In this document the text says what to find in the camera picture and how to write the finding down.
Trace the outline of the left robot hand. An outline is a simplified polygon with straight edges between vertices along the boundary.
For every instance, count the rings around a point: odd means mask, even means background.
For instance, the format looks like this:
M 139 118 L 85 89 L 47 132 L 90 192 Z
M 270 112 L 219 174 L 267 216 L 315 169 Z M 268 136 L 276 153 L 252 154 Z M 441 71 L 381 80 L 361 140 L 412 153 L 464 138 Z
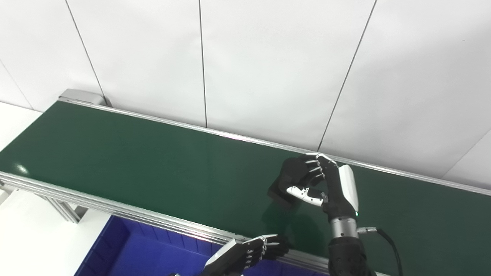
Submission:
M 261 235 L 246 241 L 230 240 L 205 263 L 200 276 L 241 276 L 262 260 L 276 260 L 289 251 L 287 237 Z

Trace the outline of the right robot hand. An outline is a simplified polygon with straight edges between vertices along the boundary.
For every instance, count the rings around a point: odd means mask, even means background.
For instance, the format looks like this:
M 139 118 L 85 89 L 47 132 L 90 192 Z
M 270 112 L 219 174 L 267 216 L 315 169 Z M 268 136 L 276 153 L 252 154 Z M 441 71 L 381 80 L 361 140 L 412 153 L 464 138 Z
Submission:
M 307 153 L 284 161 L 282 192 L 321 207 L 329 220 L 357 219 L 358 194 L 353 170 L 323 153 Z

